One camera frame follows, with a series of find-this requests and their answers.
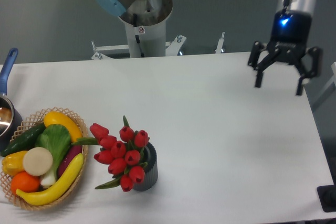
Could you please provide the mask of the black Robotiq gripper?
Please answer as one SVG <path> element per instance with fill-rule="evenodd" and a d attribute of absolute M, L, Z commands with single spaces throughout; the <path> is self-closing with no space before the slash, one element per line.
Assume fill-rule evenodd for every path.
<path fill-rule="evenodd" d="M 302 12 L 277 12 L 268 44 L 255 41 L 253 43 L 248 65 L 257 71 L 255 88 L 260 88 L 263 71 L 274 62 L 294 65 L 300 77 L 296 95 L 303 92 L 304 79 L 319 77 L 322 71 L 323 49 L 312 47 L 306 50 L 308 35 L 312 18 Z M 262 61 L 259 57 L 262 52 L 267 52 Z M 302 62 L 304 57 L 311 58 L 311 68 L 308 70 Z"/>

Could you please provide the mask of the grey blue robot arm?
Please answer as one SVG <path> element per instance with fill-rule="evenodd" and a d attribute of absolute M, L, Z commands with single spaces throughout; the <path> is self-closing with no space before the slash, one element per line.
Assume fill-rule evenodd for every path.
<path fill-rule="evenodd" d="M 293 65 L 299 72 L 296 94 L 301 95 L 303 81 L 319 76 L 322 49 L 307 47 L 317 0 L 278 0 L 270 41 L 253 44 L 248 65 L 256 72 L 255 87 L 261 87 L 263 72 L 275 62 Z M 166 20 L 172 0 L 96 0 L 108 14 L 125 25 L 132 58 L 165 56 Z"/>

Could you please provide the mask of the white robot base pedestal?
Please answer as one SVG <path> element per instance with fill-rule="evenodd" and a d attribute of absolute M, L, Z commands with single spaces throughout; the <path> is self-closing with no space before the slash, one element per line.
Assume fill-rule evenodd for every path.
<path fill-rule="evenodd" d="M 131 58 L 181 56 L 187 38 L 177 35 L 166 41 L 166 22 L 172 0 L 135 0 L 125 7 L 120 0 L 96 0 L 108 14 L 117 16 L 125 27 Z"/>

